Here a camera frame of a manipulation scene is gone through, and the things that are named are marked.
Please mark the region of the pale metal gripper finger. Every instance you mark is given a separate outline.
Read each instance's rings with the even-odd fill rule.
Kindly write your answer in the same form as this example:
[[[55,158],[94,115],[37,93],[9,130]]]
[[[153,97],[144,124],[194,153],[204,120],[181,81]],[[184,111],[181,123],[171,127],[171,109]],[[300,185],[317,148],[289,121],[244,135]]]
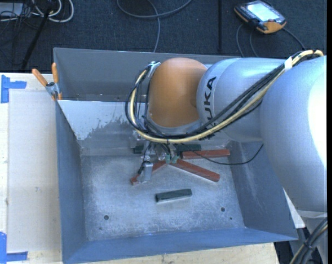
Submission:
[[[148,182],[151,179],[153,172],[154,164],[152,162],[144,162],[143,163],[143,172],[141,175],[141,182]]]

